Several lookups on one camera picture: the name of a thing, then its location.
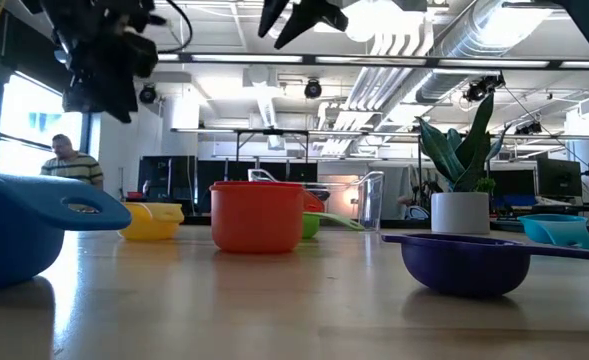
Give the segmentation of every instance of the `desk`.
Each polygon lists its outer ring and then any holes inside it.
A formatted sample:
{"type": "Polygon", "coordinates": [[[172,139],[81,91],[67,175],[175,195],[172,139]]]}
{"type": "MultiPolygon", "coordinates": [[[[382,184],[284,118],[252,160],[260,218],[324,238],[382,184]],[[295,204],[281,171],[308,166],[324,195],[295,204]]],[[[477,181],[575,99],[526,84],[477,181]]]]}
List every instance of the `desk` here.
{"type": "Polygon", "coordinates": [[[399,245],[375,234],[321,231],[292,254],[239,256],[218,252],[207,227],[183,227],[176,242],[69,233],[42,278],[0,292],[0,360],[50,352],[61,360],[589,359],[589,262],[533,258],[517,290],[474,301],[423,288],[399,245]]]}

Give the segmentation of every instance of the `ceiling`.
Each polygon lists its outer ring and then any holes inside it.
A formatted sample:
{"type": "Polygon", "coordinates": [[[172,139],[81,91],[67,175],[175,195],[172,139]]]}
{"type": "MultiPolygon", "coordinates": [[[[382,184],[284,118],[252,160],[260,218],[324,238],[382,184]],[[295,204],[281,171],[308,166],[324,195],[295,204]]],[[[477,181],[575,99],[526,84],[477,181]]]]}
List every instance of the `ceiling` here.
{"type": "MultiPolygon", "coordinates": [[[[435,34],[466,7],[470,0],[448,0],[449,10],[435,16],[435,34]]],[[[373,42],[356,42],[343,33],[319,33],[309,30],[286,45],[282,50],[273,48],[274,38],[257,36],[262,0],[245,1],[177,1],[182,4],[194,34],[189,52],[251,52],[251,53],[310,53],[310,54],[367,54],[373,42]]],[[[164,1],[157,1],[157,14],[170,20],[169,28],[148,27],[143,34],[153,39],[159,49],[177,46],[189,36],[187,26],[164,1]]],[[[44,34],[50,27],[42,15],[31,16],[18,4],[9,0],[7,8],[17,17],[44,34]]],[[[589,59],[589,44],[564,12],[555,11],[552,16],[534,30],[521,43],[512,48],[508,57],[528,58],[581,58],[589,59]]],[[[196,65],[159,64],[156,72],[180,72],[191,75],[191,82],[208,98],[201,116],[208,122],[224,119],[247,118],[249,113],[258,112],[256,99],[245,96],[242,76],[245,65],[196,65]]],[[[321,100],[307,100],[303,89],[310,77],[318,78],[323,86],[323,99],[345,98],[356,81],[360,67],[307,67],[273,66],[284,96],[274,99],[277,112],[313,114],[318,111],[321,100]]],[[[542,122],[552,132],[562,131],[564,110],[572,106],[569,101],[559,98],[580,99],[589,94],[589,72],[550,71],[506,71],[507,88],[514,94],[502,90],[496,96],[495,115],[492,127],[500,128],[503,123],[527,115],[523,109],[537,111],[542,122]]],[[[180,96],[185,91],[181,83],[159,83],[157,89],[166,96],[180,96]]],[[[445,103],[427,115],[431,121],[444,130],[455,127],[465,130],[474,115],[474,108],[468,109],[460,101],[461,91],[452,93],[445,103]]]]}

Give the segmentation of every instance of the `purple measuring cup handle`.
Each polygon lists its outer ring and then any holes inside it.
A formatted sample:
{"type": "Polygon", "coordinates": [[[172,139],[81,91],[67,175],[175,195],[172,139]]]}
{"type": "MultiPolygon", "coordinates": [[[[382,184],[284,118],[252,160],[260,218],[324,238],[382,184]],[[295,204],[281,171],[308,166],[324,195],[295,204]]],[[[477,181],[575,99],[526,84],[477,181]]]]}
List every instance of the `purple measuring cup handle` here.
{"type": "Polygon", "coordinates": [[[514,247],[530,255],[544,255],[589,260],[589,250],[560,246],[514,245],[514,247]]]}

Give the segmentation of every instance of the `window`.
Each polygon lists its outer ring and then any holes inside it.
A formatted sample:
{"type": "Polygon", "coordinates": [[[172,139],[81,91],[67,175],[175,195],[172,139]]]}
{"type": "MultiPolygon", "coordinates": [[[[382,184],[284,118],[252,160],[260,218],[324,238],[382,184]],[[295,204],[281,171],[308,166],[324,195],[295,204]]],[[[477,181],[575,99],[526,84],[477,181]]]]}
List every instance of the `window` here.
{"type": "Polygon", "coordinates": [[[65,134],[78,149],[82,124],[81,113],[63,112],[59,94],[17,75],[12,75],[5,85],[2,134],[46,145],[54,135],[65,134]]]}
{"type": "Polygon", "coordinates": [[[1,140],[0,142],[0,172],[14,175],[38,175],[41,173],[41,166],[53,157],[51,151],[17,141],[1,140]]]}

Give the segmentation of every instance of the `blue measuring cup handle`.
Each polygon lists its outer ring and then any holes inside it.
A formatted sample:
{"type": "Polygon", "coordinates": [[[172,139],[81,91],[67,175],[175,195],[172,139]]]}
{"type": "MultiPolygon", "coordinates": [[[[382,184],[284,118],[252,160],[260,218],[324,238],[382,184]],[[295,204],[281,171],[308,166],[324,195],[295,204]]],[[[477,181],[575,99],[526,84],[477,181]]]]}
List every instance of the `blue measuring cup handle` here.
{"type": "Polygon", "coordinates": [[[13,202],[64,230],[120,230],[132,221],[130,212],[120,202],[76,180],[0,173],[0,200],[3,197],[3,201],[13,202]],[[79,212],[70,205],[89,206],[97,212],[79,212]]]}
{"type": "Polygon", "coordinates": [[[556,256],[564,258],[589,260],[589,250],[581,250],[560,246],[514,245],[514,247],[530,255],[556,256]]]}

